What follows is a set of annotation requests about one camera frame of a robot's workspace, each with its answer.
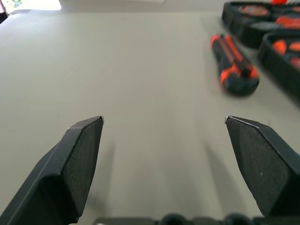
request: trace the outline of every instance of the orange and black screwdriver handle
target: orange and black screwdriver handle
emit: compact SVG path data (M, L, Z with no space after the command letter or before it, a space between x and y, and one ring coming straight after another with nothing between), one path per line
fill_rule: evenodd
M230 35L214 35L211 47L220 71L220 82L227 91L246 95L255 91L259 79L255 67L237 48Z
M300 41L279 39L272 46L285 60L300 69Z
M290 16L280 16L277 18L276 23L283 26L285 29L300 29L300 17L292 18Z

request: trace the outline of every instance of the tool case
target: tool case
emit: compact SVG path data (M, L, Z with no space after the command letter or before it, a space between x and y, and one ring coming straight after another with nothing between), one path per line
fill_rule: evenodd
M300 31L267 34L258 60L285 91L300 99Z
M300 3L231 1L224 4L222 20L242 44L258 49L266 33L300 30Z

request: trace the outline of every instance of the table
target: table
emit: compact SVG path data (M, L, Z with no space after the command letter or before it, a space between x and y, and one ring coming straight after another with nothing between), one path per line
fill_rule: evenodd
M260 215L226 115L274 128L296 151L299 108L258 67L247 98L225 94L210 49L218 13L17 14L0 26L0 211L79 120L103 115L79 224L97 216ZM243 48L255 61L255 51Z

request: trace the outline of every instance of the black foam pad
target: black foam pad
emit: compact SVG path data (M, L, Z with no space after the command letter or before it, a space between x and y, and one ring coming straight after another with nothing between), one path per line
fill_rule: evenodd
M68 225L83 213L93 180L103 117L71 126L45 154L0 217L2 225Z
M263 215L300 214L300 156L270 127L229 116L240 172Z

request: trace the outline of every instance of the black tool case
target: black tool case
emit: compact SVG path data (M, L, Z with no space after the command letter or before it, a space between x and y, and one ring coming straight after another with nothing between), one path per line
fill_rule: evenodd
M278 40L299 41L300 31L274 32L267 34L258 52L258 60L269 75L297 100L300 100L300 67L291 63L287 55L280 54L273 44Z
M270 13L265 16L247 15L239 10L246 6L261 6L269 10ZM242 44L258 49L263 36L266 33L293 30L292 28L283 28L283 26L276 24L275 20L279 15L285 15L285 11L287 9L297 7L300 7L300 3L272 5L270 3L255 1L231 1L224 4L222 20L225 26L240 40ZM300 18L300 12L294 12L294 14L299 14L298 18Z

